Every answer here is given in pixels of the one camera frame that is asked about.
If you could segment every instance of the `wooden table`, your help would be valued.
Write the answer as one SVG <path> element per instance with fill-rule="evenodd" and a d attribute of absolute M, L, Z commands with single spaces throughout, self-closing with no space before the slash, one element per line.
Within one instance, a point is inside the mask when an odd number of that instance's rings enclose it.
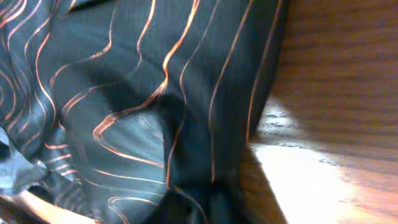
<path fill-rule="evenodd" d="M 398 223 L 398 1 L 292 0 L 250 148 L 241 182 L 263 220 Z"/>

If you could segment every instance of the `wavy orange stripe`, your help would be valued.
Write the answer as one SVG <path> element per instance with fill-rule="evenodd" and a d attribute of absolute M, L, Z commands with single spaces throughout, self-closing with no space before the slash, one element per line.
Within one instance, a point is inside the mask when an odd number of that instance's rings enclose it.
<path fill-rule="evenodd" d="M 139 178 L 139 177 L 128 177 L 128 176 L 124 176 L 124 175 L 110 174 L 108 172 L 105 172 L 105 171 L 102 171 L 102 170 L 98 170 L 98 169 L 94 169 L 94 170 L 99 172 L 100 174 L 109 175 L 111 177 L 119 177 L 119 178 L 123 178 L 123 179 L 131 179 L 131 180 L 143 180 L 143 181 L 153 182 L 153 183 L 156 183 L 156 184 L 164 184 L 164 182 L 157 181 L 157 180 L 150 180 L 150 179 Z"/>
<path fill-rule="evenodd" d="M 32 10 L 32 12 L 23 20 L 21 21 L 18 25 L 16 25 L 8 34 L 8 38 L 7 38 L 7 49 L 10 49 L 10 40 L 12 35 L 14 35 L 14 33 L 22 26 L 25 24 L 26 21 L 28 21 L 37 11 L 37 9 L 39 8 L 40 4 L 41 4 L 42 0 L 39 0 L 38 3 L 36 4 L 36 7 Z"/>
<path fill-rule="evenodd" d="M 24 3 L 22 4 L 21 8 L 20 8 L 16 13 L 14 13 L 13 15 L 7 17 L 5 20 L 3 20 L 3 21 L 1 22 L 1 24 L 0 24 L 0 28 L 2 28 L 2 27 L 3 27 L 4 25 L 6 25 L 8 22 L 13 21 L 13 20 L 16 19 L 19 15 L 21 15 L 22 12 L 23 12 L 23 11 L 25 10 L 25 8 L 26 8 L 26 2 L 27 2 L 27 0 L 24 0 Z"/>
<path fill-rule="evenodd" d="M 24 95 L 25 95 L 25 97 L 24 97 L 24 104 L 23 104 L 23 106 L 22 106 L 22 109 L 19 111 L 17 117 L 16 117 L 16 118 L 11 122 L 11 124 L 8 126 L 8 128 L 7 128 L 7 133 L 10 132 L 11 128 L 18 122 L 19 118 L 21 118 L 21 116 L 22 116 L 22 114 L 23 114 L 23 112 L 24 112 L 24 110 L 25 110 L 26 102 L 27 102 L 27 93 L 26 93 L 26 90 L 25 90 L 25 88 L 23 87 L 22 82 L 21 82 L 21 80 L 19 79 L 19 77 L 18 77 L 17 75 L 16 75 L 16 77 L 17 77 L 17 80 L 18 80 L 19 84 L 21 85 L 22 90 L 23 90 Z"/>
<path fill-rule="evenodd" d="M 0 75 L 3 76 L 3 77 L 7 80 L 8 84 L 9 84 L 10 87 L 11 87 L 12 93 L 13 93 L 12 108 L 11 108 L 10 112 L 8 112 L 8 114 L 6 115 L 6 117 L 4 118 L 4 119 L 7 121 L 7 120 L 12 116 L 12 114 L 13 114 L 14 111 L 15 111 L 15 107 L 16 107 L 16 103 L 17 103 L 17 95 L 16 95 L 16 92 L 15 92 L 14 86 L 12 85 L 12 82 L 11 82 L 11 80 L 8 78 L 8 76 L 7 76 L 6 74 L 4 74 L 4 72 L 2 72 L 1 70 L 0 70 Z"/>
<path fill-rule="evenodd" d="M 50 16 L 49 16 L 43 23 L 41 23 L 41 25 L 39 25 L 39 27 L 38 27 L 38 28 L 33 32 L 33 34 L 27 39 L 27 41 L 26 41 L 26 43 L 25 43 L 25 47 L 24 47 L 24 55 L 25 55 L 25 60 L 26 60 L 26 62 L 28 62 L 26 53 L 27 53 L 27 49 L 28 49 L 28 47 L 29 47 L 30 41 L 33 39 L 33 37 L 36 36 L 36 34 L 38 34 L 38 33 L 43 29 L 43 27 L 44 27 L 45 25 L 47 25 L 47 24 L 50 22 L 50 19 L 51 19 L 51 18 L 53 17 L 53 15 L 55 14 L 55 11 L 56 11 L 55 9 L 58 8 L 59 3 L 60 3 L 60 1 L 56 1 L 55 4 L 53 3 L 53 5 L 52 5 L 52 7 L 51 7 L 52 13 L 50 14 Z"/>
<path fill-rule="evenodd" d="M 155 99 L 155 97 L 156 97 L 157 95 L 161 94 L 161 93 L 166 89 L 166 87 L 167 87 L 167 85 L 168 85 L 168 82 L 169 82 L 169 71 L 168 71 L 167 65 L 169 64 L 169 60 L 171 59 L 172 55 L 173 55 L 173 54 L 175 53 L 175 51 L 180 47 L 182 41 L 184 40 L 184 38 L 185 38 L 185 36 L 186 36 L 186 34 L 187 34 L 187 32 L 188 32 L 190 26 L 191 26 L 191 23 L 192 23 L 192 21 L 193 21 L 193 18 L 195 17 L 195 13 L 196 13 L 196 11 L 197 11 L 197 9 L 198 9 L 198 3 L 199 3 L 199 2 L 200 2 L 199 0 L 193 0 L 192 9 L 191 9 L 190 15 L 189 15 L 189 17 L 188 17 L 188 21 L 187 21 L 187 24 L 186 24 L 186 26 L 185 26 L 185 28 L 184 28 L 184 31 L 183 31 L 182 35 L 180 36 L 179 40 L 174 44 L 174 46 L 170 49 L 170 51 L 166 54 L 166 56 L 165 56 L 165 58 L 164 58 L 164 61 L 163 61 L 163 64 L 162 64 L 162 68 L 163 68 L 163 71 L 164 71 L 164 73 L 165 73 L 165 79 L 164 79 L 164 81 L 163 81 L 163 82 L 159 85 L 159 87 L 151 94 L 151 96 L 148 97 L 148 99 L 146 99 L 146 100 L 145 100 L 144 102 L 142 102 L 140 105 L 135 106 L 135 107 L 133 107 L 133 108 L 129 108 L 129 109 L 122 110 L 122 111 L 120 111 L 120 112 L 118 112 L 118 113 L 113 113 L 113 114 L 107 115 L 107 116 L 105 117 L 105 119 L 104 119 L 102 122 L 100 122 L 100 124 L 97 125 L 97 126 L 95 127 L 95 129 L 93 130 L 93 137 L 94 137 L 94 139 L 96 139 L 96 140 L 104 139 L 104 137 L 103 137 L 103 132 L 104 132 L 106 129 L 108 129 L 110 126 L 112 126 L 112 125 L 114 124 L 114 122 L 115 122 L 118 118 L 120 118 L 120 117 L 122 117 L 122 116 L 125 116 L 125 115 L 129 114 L 130 112 L 132 112 L 132 111 L 134 111 L 134 110 L 140 110 L 140 109 L 142 109 L 142 108 L 145 108 L 146 106 L 148 106 L 148 105 L 152 102 L 153 99 Z"/>
<path fill-rule="evenodd" d="M 54 171 L 57 171 L 57 170 L 60 170 L 60 169 L 63 169 L 63 168 L 69 167 L 69 166 L 70 166 L 70 164 L 65 164 L 65 165 L 62 165 L 62 166 L 58 166 L 58 167 L 56 167 L 54 169 L 50 169 L 50 171 L 54 172 Z"/>
<path fill-rule="evenodd" d="M 69 146 L 68 144 L 61 144 L 61 145 L 59 145 L 59 146 L 52 146 L 52 145 L 48 145 L 47 143 L 44 143 L 44 145 L 45 145 L 45 147 L 46 147 L 47 149 L 63 149 L 63 148 L 65 148 L 65 147 L 68 147 L 68 146 Z"/>
<path fill-rule="evenodd" d="M 191 197 L 191 195 L 185 193 L 182 189 L 180 189 L 179 187 L 175 186 L 175 190 L 180 193 L 182 196 L 184 196 L 185 198 L 191 200 L 200 210 L 201 214 L 203 215 L 203 218 L 205 219 L 205 223 L 209 224 L 209 221 L 207 220 L 206 214 L 203 211 L 203 209 L 201 208 L 200 204 L 193 198 Z"/>
<path fill-rule="evenodd" d="M 40 89 L 43 91 L 43 93 L 44 93 L 44 95 L 47 97 L 47 99 L 49 99 L 49 102 L 51 103 L 52 108 L 53 108 L 54 116 L 53 116 L 52 122 L 51 122 L 51 125 L 52 125 L 52 124 L 54 123 L 54 121 L 55 121 L 55 117 L 57 116 L 57 109 L 55 108 L 55 104 L 54 104 L 54 102 L 52 101 L 50 95 L 47 93 L 47 91 L 45 91 L 45 88 L 44 88 L 44 86 L 43 86 L 43 83 L 42 83 L 42 81 L 40 80 L 39 67 L 38 67 L 38 65 L 39 65 L 39 57 L 40 57 L 40 54 L 41 54 L 41 52 L 42 52 L 42 50 L 43 50 L 44 45 L 47 43 L 49 37 L 50 37 L 50 33 L 47 34 L 47 36 L 45 37 L 43 43 L 40 45 L 39 50 L 37 51 L 36 62 L 35 62 L 35 64 L 36 64 L 36 77 L 37 77 L 37 81 L 38 81 L 38 83 L 39 83 L 39 85 L 40 85 Z"/>
<path fill-rule="evenodd" d="M 148 199 L 143 199 L 143 198 L 137 198 L 137 197 L 111 197 L 108 199 L 108 208 L 112 209 L 115 211 L 115 213 L 118 215 L 118 217 L 123 221 L 124 224 L 129 224 L 129 221 L 127 220 L 126 216 L 114 206 L 114 203 L 118 200 L 137 200 L 141 202 L 147 202 L 153 205 L 159 205 L 151 200 Z"/>
<path fill-rule="evenodd" d="M 63 156 L 58 156 L 58 157 L 56 157 L 56 158 L 47 160 L 47 161 L 45 161 L 44 163 L 51 163 L 51 162 L 59 161 L 59 160 L 61 160 L 61 159 L 65 159 L 65 158 L 69 158 L 69 157 L 70 157 L 70 154 L 65 154 L 65 155 L 63 155 Z"/>
<path fill-rule="evenodd" d="M 254 101 L 254 94 L 255 94 L 255 92 L 257 90 L 257 85 L 258 85 L 259 77 L 260 77 L 260 74 L 261 74 L 261 68 L 264 66 L 263 63 L 264 63 L 264 61 L 265 61 L 265 59 L 267 57 L 267 54 L 268 54 L 268 51 L 269 51 L 269 47 L 270 47 L 270 44 L 271 44 L 271 39 L 272 39 L 272 36 L 274 35 L 275 29 L 276 29 L 276 24 L 277 24 L 278 17 L 279 17 L 279 14 L 280 14 L 280 9 L 282 8 L 282 2 L 283 2 L 283 0 L 278 0 L 278 6 L 277 6 L 276 11 L 275 11 L 274 20 L 272 22 L 271 29 L 270 29 L 270 31 L 268 33 L 268 39 L 267 39 L 267 42 L 266 42 L 266 47 L 264 49 L 264 52 L 262 53 L 260 66 L 259 66 L 259 69 L 257 71 L 256 79 L 254 80 L 253 88 L 252 88 L 252 91 L 251 91 L 249 112 L 248 112 L 248 121 L 246 123 L 246 127 L 247 127 L 247 129 L 246 129 L 246 140 L 249 140 L 249 137 L 250 137 L 249 136 L 250 135 L 250 119 L 251 119 L 251 111 L 252 111 L 253 101 Z"/>
<path fill-rule="evenodd" d="M 157 166 L 157 167 L 160 167 L 160 168 L 164 168 L 163 164 L 160 164 L 160 163 L 154 162 L 154 161 L 150 161 L 148 159 L 141 159 L 141 158 L 136 157 L 136 156 L 130 156 L 130 155 L 127 155 L 125 153 L 121 153 L 117 149 L 115 149 L 112 145 L 110 145 L 110 143 L 107 142 L 107 144 L 109 144 L 110 147 L 109 146 L 105 146 L 103 143 L 100 143 L 100 145 L 102 147 L 104 147 L 108 151 L 110 151 L 113 154 L 116 154 L 116 155 L 118 155 L 120 157 L 127 158 L 127 159 L 132 159 L 132 160 L 135 160 L 135 161 L 139 161 L 139 162 L 143 162 L 143 163 L 150 164 L 150 165 L 153 165 L 153 166 Z"/>
<path fill-rule="evenodd" d="M 106 52 L 108 52 L 110 50 L 110 48 L 112 47 L 113 20 L 114 20 L 114 15 L 115 15 L 116 9 L 118 8 L 118 4 L 119 4 L 119 1 L 116 3 L 116 5 L 115 5 L 115 7 L 113 9 L 113 12 L 112 12 L 112 18 L 111 18 L 111 22 L 110 22 L 110 25 L 109 25 L 109 32 L 108 32 L 108 35 L 109 35 L 108 44 L 102 50 L 100 50 L 99 52 L 89 56 L 88 58 L 81 59 L 81 60 L 79 60 L 77 62 L 68 63 L 68 64 L 63 65 L 62 67 L 60 67 L 50 79 L 50 87 L 51 88 L 54 88 L 55 80 L 57 79 L 57 77 L 60 74 L 60 72 L 64 71 L 69 66 L 74 65 L 76 63 L 81 63 L 81 62 L 85 62 L 85 61 L 88 61 L 88 60 L 93 60 L 95 58 L 98 58 L 98 57 L 102 56 L 103 54 L 105 54 Z"/>
<path fill-rule="evenodd" d="M 149 195 L 156 195 L 158 197 L 163 197 L 163 195 L 161 194 L 157 194 L 157 193 L 153 193 L 153 192 L 147 192 L 144 190 L 135 190 L 135 189 L 124 189 L 124 188 L 119 188 L 119 187 L 110 187 L 110 186 L 105 186 L 105 185 L 100 185 L 100 184 L 96 184 L 88 179 L 83 179 L 85 182 L 94 185 L 95 187 L 99 187 L 102 189 L 108 189 L 108 190 L 118 190 L 118 191 L 122 191 L 122 192 L 135 192 L 135 193 L 142 193 L 142 194 L 149 194 Z"/>
<path fill-rule="evenodd" d="M 172 158 L 173 158 L 174 150 L 175 150 L 175 147 L 177 146 L 177 141 L 178 141 L 178 138 L 180 136 L 180 132 L 181 132 L 181 130 L 183 128 L 183 125 L 184 125 L 184 122 L 185 122 L 185 118 L 187 117 L 187 96 L 185 95 L 185 89 L 183 87 L 183 77 L 184 77 L 184 74 L 185 74 L 185 70 L 188 67 L 188 64 L 190 63 L 190 61 L 194 58 L 194 56 L 198 52 L 199 48 L 201 47 L 201 45 L 202 45 L 202 43 L 203 43 L 203 41 L 204 41 L 204 39 L 205 39 L 205 37 L 207 35 L 207 31 L 208 31 L 211 23 L 213 22 L 213 19 L 214 19 L 214 16 L 215 16 L 215 12 L 216 12 L 216 10 L 218 8 L 218 3 L 219 2 L 220 1 L 217 0 L 215 5 L 213 6 L 213 9 L 212 9 L 212 12 L 211 12 L 211 15 L 210 15 L 210 18 L 209 18 L 209 22 L 207 23 L 205 31 L 203 32 L 203 35 L 202 35 L 197 47 L 192 52 L 191 56 L 189 57 L 189 59 L 187 60 L 187 62 L 184 65 L 184 67 L 182 68 L 182 71 L 181 71 L 181 74 L 180 74 L 179 82 L 180 82 L 180 88 L 181 88 L 181 92 L 182 92 L 183 99 L 184 99 L 185 109 L 184 109 L 184 114 L 183 114 L 183 118 L 182 118 L 181 124 L 178 127 L 177 132 L 175 133 L 174 142 L 173 142 L 172 148 L 170 150 L 169 158 L 167 159 L 167 173 L 166 173 L 166 186 L 167 186 L 167 188 L 170 188 L 170 185 L 169 185 L 169 183 L 170 183 L 170 166 L 171 166 L 171 161 L 172 161 Z"/>
<path fill-rule="evenodd" d="M 220 85 L 220 81 L 224 77 L 224 72 L 225 72 L 226 66 L 229 64 L 229 61 L 231 60 L 232 54 L 233 54 L 233 52 L 235 50 L 235 45 L 236 45 L 236 43 L 237 43 L 237 41 L 239 39 L 239 36 L 240 36 L 240 33 L 241 33 L 243 27 L 244 27 L 244 23 L 246 22 L 246 19 L 248 18 L 249 11 L 250 11 L 250 8 L 251 8 L 252 4 L 253 4 L 253 0 L 250 0 L 248 5 L 246 6 L 246 10 L 245 10 L 245 12 L 243 14 L 243 17 L 242 17 L 241 22 L 239 24 L 238 30 L 236 31 L 234 40 L 232 42 L 232 46 L 229 49 L 228 56 L 227 56 L 227 58 L 226 58 L 226 60 L 224 62 L 223 68 L 221 69 L 221 73 L 220 73 L 220 75 L 219 75 L 219 77 L 217 79 L 217 82 L 216 82 L 216 85 L 215 85 L 215 88 L 214 88 L 214 91 L 213 91 L 213 94 L 212 94 L 211 100 L 210 100 L 210 107 L 209 107 L 209 113 L 208 113 L 209 114 L 208 127 L 209 127 L 209 132 L 210 132 L 211 183 L 213 183 L 215 181 L 215 179 L 216 179 L 214 131 L 213 131 L 212 123 L 211 123 L 212 122 L 211 115 L 212 115 L 212 112 L 213 112 L 214 99 L 215 99 L 215 96 L 217 94 L 217 90 L 218 90 L 218 86 Z"/>
<path fill-rule="evenodd" d="M 28 146 L 33 140 L 37 139 L 40 136 L 40 131 L 38 131 L 36 134 L 34 134 L 32 137 L 30 137 L 21 147 L 21 154 L 25 154 L 25 148 Z"/>
<path fill-rule="evenodd" d="M 7 19 L 17 8 L 18 6 L 21 4 L 22 0 L 18 0 L 18 2 L 12 6 L 11 10 L 7 13 L 5 13 L 5 15 L 3 16 L 3 18 Z"/>
<path fill-rule="evenodd" d="M 4 13 L 6 13 L 7 10 L 11 8 L 11 6 L 12 6 L 12 4 L 10 3 L 10 4 L 8 4 L 7 7 L 5 7 L 4 9 L 2 9 L 2 10 L 0 11 L 0 17 L 2 17 L 2 15 L 3 15 Z"/>
<path fill-rule="evenodd" d="M 62 172 L 62 173 L 61 173 L 61 176 L 68 175 L 68 174 L 71 174 L 71 173 L 74 173 L 74 172 L 77 172 L 77 170 L 75 170 L 75 169 L 67 170 L 67 171 L 65 171 L 65 172 Z"/>

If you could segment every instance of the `wooden floor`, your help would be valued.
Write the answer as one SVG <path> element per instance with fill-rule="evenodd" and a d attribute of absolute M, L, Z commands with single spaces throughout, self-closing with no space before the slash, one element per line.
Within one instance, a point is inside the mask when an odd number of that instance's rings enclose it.
<path fill-rule="evenodd" d="M 398 223 L 398 1 L 291 0 L 287 20 L 241 164 L 249 206 L 269 223 Z"/>

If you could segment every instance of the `dark teal fabric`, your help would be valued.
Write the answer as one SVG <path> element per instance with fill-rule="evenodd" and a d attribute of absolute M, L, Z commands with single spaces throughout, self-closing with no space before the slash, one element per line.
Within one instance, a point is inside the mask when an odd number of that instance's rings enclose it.
<path fill-rule="evenodd" d="M 286 7 L 1 1 L 1 193 L 38 184 L 54 205 L 103 223 L 256 222 L 239 155 L 269 92 Z"/>

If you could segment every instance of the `clothing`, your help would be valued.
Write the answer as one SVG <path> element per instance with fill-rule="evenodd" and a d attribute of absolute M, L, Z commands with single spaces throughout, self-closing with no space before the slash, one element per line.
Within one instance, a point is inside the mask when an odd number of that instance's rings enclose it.
<path fill-rule="evenodd" d="M 103 223 L 250 222 L 239 153 L 286 6 L 1 1 L 1 193 L 39 184 L 50 203 Z"/>

